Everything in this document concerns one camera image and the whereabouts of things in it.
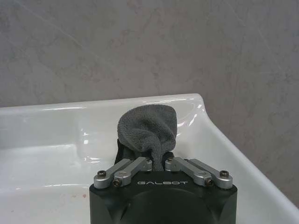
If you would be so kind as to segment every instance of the white ceramic basin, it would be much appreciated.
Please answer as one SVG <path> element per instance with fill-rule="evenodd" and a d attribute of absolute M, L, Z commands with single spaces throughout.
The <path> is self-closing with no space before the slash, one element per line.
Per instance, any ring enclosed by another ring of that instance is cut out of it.
<path fill-rule="evenodd" d="M 0 109 L 0 223 L 89 224 L 88 187 L 114 162 L 127 110 L 166 104 L 178 114 L 176 156 L 228 170 L 239 224 L 299 223 L 298 209 L 219 131 L 198 94 Z"/>

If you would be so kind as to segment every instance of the cloth fold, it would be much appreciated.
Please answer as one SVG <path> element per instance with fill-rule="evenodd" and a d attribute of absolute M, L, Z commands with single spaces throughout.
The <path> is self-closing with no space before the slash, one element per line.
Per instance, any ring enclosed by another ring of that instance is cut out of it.
<path fill-rule="evenodd" d="M 176 145 L 176 111 L 167 105 L 136 107 L 120 118 L 117 134 L 119 142 L 125 145 L 127 150 L 140 153 L 150 151 L 153 170 L 163 170 L 163 155 L 173 150 Z"/>

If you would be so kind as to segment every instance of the silver metal linkage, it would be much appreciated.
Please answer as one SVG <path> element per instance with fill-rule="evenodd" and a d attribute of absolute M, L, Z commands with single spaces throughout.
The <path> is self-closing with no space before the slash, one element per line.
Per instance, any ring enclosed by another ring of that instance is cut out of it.
<path fill-rule="evenodd" d="M 218 170 L 197 159 L 188 160 L 188 163 L 209 172 L 212 175 L 213 181 L 217 187 L 223 189 L 230 189 L 233 187 L 233 177 L 229 175 L 228 171 L 223 170 L 219 172 Z"/>
<path fill-rule="evenodd" d="M 131 183 L 132 177 L 138 171 L 151 171 L 152 161 L 149 158 L 138 157 L 130 165 L 125 167 L 123 170 L 117 171 L 114 174 L 113 185 L 114 186 L 125 186 Z"/>
<path fill-rule="evenodd" d="M 209 187 L 213 184 L 212 176 L 209 172 L 197 168 L 180 157 L 168 159 L 165 162 L 165 169 L 168 171 L 183 171 L 193 179 L 194 183 L 204 187 Z"/>
<path fill-rule="evenodd" d="M 94 187 L 97 189 L 103 189 L 110 186 L 111 181 L 113 180 L 114 174 L 120 169 L 124 169 L 127 165 L 132 163 L 131 160 L 122 159 L 114 166 L 110 167 L 107 171 L 99 171 L 96 176 L 93 178 Z"/>

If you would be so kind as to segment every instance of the wall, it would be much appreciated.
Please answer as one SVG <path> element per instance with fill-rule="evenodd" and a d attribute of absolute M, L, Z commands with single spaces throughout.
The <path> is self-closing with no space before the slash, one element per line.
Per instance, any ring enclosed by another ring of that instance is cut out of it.
<path fill-rule="evenodd" d="M 298 0 L 0 0 L 0 106 L 197 92 L 299 206 Z"/>

